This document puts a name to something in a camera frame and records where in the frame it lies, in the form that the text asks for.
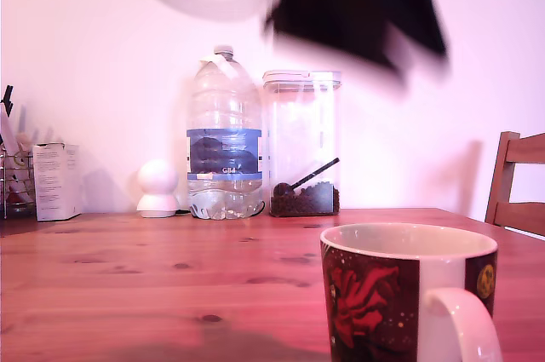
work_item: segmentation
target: white mug handle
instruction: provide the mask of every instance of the white mug handle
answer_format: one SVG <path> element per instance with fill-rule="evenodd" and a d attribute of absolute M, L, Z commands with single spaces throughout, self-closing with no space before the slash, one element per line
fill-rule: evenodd
<path fill-rule="evenodd" d="M 502 351 L 491 315 L 477 296 L 461 288 L 428 290 L 425 306 L 448 313 L 454 323 L 463 362 L 502 362 Z"/>

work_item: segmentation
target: white box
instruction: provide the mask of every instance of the white box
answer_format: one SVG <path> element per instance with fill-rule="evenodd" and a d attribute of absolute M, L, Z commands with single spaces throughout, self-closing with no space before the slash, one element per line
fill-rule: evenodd
<path fill-rule="evenodd" d="M 82 212 L 78 146 L 46 143 L 32 148 L 38 221 L 66 220 Z"/>

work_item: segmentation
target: coffee grounds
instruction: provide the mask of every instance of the coffee grounds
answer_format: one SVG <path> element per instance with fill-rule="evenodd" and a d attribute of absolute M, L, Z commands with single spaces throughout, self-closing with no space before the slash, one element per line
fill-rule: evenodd
<path fill-rule="evenodd" d="M 272 196 L 270 213 L 276 217 L 336 215 L 339 208 L 339 190 L 328 181 L 321 181 L 301 189 L 299 194 Z"/>

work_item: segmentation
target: bottle label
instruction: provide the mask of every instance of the bottle label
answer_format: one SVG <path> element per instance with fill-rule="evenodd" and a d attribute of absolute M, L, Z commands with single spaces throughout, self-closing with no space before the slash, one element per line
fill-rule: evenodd
<path fill-rule="evenodd" d="M 260 140 L 258 129 L 189 129 L 187 179 L 260 180 Z"/>

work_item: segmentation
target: red mug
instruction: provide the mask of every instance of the red mug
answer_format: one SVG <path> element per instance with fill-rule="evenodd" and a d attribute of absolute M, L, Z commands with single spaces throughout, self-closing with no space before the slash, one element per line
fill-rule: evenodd
<path fill-rule="evenodd" d="M 335 362 L 502 362 L 492 238 L 375 223 L 332 227 L 320 240 Z"/>

